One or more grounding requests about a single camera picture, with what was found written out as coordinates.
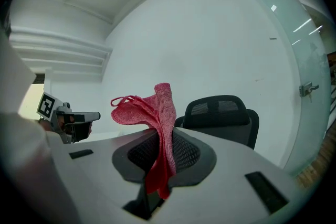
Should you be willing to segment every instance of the fluorescent light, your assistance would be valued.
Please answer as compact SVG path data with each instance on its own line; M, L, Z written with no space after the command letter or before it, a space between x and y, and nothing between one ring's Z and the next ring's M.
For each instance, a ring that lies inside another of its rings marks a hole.
M316 32L317 30L321 29L323 25L319 26L318 28L316 28L313 32L310 32L309 34L313 34L314 32Z
M295 29L293 32L296 32L297 30L301 29L303 26L305 26L310 21L311 21L311 18L308 21L306 21L305 23L303 23L301 26L299 26L298 29Z
M299 39L298 41L295 41L292 45L294 45L295 43L299 42L301 39Z

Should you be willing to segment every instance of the wooden floor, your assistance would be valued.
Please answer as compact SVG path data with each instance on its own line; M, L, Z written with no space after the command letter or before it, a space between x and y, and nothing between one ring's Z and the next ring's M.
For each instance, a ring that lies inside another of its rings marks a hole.
M320 152L305 170L296 178L299 185L306 189L314 185L327 170L336 149L336 121L331 125L323 140Z

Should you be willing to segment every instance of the red towel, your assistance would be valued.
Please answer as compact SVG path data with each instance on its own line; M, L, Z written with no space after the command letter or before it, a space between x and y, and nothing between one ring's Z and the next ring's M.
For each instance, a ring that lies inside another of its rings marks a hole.
M145 185L147 193L158 190L160 197L166 199L169 196L167 181L176 174L172 143L176 110L169 83L160 83L154 89L155 95L147 98L129 95L113 99L111 106L116 108L111 115L119 124L146 124L157 130L160 137L159 154L146 176ZM114 105L113 101L117 99L122 100Z

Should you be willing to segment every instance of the red cloth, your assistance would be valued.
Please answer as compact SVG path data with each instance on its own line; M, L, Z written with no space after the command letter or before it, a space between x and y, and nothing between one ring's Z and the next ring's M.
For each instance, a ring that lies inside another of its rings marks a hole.
M159 154L146 176L145 185L147 193L158 190L160 197L166 199L169 196L167 181L176 174L172 143L176 110L169 83L160 83L154 89L155 94L146 98L129 95L113 99L111 106L116 108L111 116L119 124L146 124L157 130L160 137ZM114 105L113 101L118 99L122 100Z

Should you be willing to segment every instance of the glass panel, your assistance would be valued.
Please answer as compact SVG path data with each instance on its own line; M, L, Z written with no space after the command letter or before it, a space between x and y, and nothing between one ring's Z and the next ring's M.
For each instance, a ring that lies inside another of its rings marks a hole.
M297 174L316 157L329 119L331 82L328 60L319 31L298 0L262 0L275 14L286 32L299 68L299 85L312 82L311 98L302 98L297 137L285 165Z

